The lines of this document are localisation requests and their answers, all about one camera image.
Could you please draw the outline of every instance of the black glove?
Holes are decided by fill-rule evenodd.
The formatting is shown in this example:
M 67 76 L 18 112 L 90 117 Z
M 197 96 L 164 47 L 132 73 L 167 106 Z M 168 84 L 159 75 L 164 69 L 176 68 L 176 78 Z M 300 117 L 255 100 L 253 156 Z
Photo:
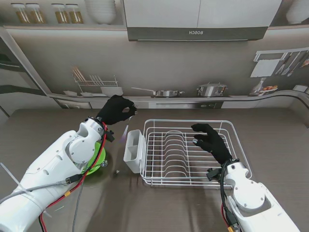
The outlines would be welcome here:
M 123 113 L 122 111 L 125 108 L 129 108 L 129 111 Z M 127 120 L 129 117 L 135 115 L 136 111 L 137 109 L 134 106 L 134 102 L 122 96 L 114 95 L 108 99 L 97 117 L 100 117 L 101 122 L 104 122 L 106 125 L 112 125 Z
M 201 147 L 205 151 L 210 152 L 219 164 L 224 164 L 226 160 L 232 158 L 224 144 L 223 139 L 209 124 L 198 123 L 192 125 L 191 128 L 195 132 L 207 133 L 207 135 L 195 135 L 194 138 L 197 139 L 197 143 L 195 145 Z

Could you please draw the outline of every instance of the stainless steel pot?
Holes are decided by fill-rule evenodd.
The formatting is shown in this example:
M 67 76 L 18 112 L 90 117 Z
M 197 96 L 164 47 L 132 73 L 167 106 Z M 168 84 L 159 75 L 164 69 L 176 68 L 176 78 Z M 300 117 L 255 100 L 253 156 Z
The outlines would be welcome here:
M 144 89 L 144 88 L 135 88 L 132 87 L 134 89 L 140 89 L 140 90 L 146 90 L 146 91 L 151 91 L 153 93 L 153 97 L 155 98 L 175 98 L 175 97 L 179 97 L 181 94 L 183 94 L 183 91 L 174 91 L 174 90 L 158 90 L 158 91 L 154 91 L 154 90 L 150 90 L 150 89 Z
M 199 97 L 215 97 L 222 96 L 226 90 L 226 85 L 223 84 L 205 84 L 197 88 L 197 96 Z

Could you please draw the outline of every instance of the dish rack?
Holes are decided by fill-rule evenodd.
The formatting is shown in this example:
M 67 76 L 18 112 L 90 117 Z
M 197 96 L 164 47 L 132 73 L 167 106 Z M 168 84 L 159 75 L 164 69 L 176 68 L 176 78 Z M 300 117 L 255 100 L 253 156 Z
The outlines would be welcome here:
M 132 139 L 128 134 L 125 162 L 133 172 L 139 170 L 145 183 L 152 186 L 219 187 L 220 184 L 210 182 L 206 174 L 209 168 L 220 168 L 220 164 L 211 153 L 192 143 L 195 134 L 207 134 L 194 132 L 191 125 L 196 123 L 210 124 L 222 137 L 232 157 L 240 159 L 247 167 L 247 177 L 252 177 L 236 130 L 225 120 L 149 119 L 144 124 L 143 135 L 136 133 L 138 130 L 130 131 L 136 135 Z
M 97 75 L 90 75 L 91 81 L 86 79 L 78 78 L 74 74 L 72 75 L 74 81 L 77 83 L 78 87 L 80 88 L 81 92 L 83 92 L 83 86 L 96 86 L 96 87 L 118 87 L 118 82 L 114 77 L 114 81 L 102 81 L 102 79 Z

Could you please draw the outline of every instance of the jar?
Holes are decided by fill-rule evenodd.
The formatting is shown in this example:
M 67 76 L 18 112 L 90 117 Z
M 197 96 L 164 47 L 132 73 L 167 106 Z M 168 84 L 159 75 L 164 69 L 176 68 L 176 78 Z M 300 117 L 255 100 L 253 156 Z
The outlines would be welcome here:
M 26 7 L 22 3 L 11 3 L 12 7 L 15 9 L 17 17 L 21 23 L 30 23 L 29 17 L 26 13 Z
M 46 23 L 45 18 L 40 10 L 40 5 L 37 3 L 26 3 L 26 7 L 30 10 L 30 15 L 34 23 Z
M 66 6 L 69 10 L 72 23 L 84 23 L 81 10 L 77 4 L 66 4 Z
M 64 4 L 52 4 L 58 23 L 70 23 Z

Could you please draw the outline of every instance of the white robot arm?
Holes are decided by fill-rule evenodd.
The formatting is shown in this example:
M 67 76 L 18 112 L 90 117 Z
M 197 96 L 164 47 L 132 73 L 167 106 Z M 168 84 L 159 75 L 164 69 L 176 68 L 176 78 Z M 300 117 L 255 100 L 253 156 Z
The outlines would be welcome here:
M 125 108 L 129 108 L 129 111 L 124 113 Z M 112 142 L 113 137 L 107 132 L 105 125 L 124 121 L 135 115 L 136 110 L 132 101 L 114 95 L 96 118 L 87 118 L 80 124 L 77 132 L 71 130 L 58 138 L 28 167 L 13 193 L 0 201 L 0 232 L 27 231 L 50 204 L 68 196 L 72 188 L 77 187 L 77 182 L 73 181 L 79 181 L 79 184 L 83 181 L 86 173 L 81 173 L 94 155 L 95 142 L 103 135 Z M 54 183 L 59 185 L 25 191 Z
M 221 198 L 225 209 L 225 217 L 230 232 L 299 232 L 284 209 L 274 196 L 262 184 L 246 178 L 248 169 L 239 160 L 232 160 L 224 141 L 209 124 L 194 124 L 191 126 L 197 134 L 193 143 L 214 156 L 221 164 L 221 169 L 208 169 L 207 178 L 220 183 Z M 232 186 L 233 194 L 227 196 L 230 209 L 225 204 L 223 183 Z
M 236 162 L 227 166 L 225 182 L 233 188 L 229 206 L 244 232 L 299 232 L 299 229 L 262 184 L 246 178 L 248 169 Z
M 78 132 L 68 131 L 47 148 L 26 170 L 20 185 L 29 189 L 66 180 L 81 174 L 92 158 L 95 142 L 104 126 L 94 118 L 80 124 Z M 27 231 L 49 204 L 68 192 L 75 183 L 42 188 L 11 197 L 0 204 L 0 231 Z M 18 186 L 14 192 L 23 190 Z

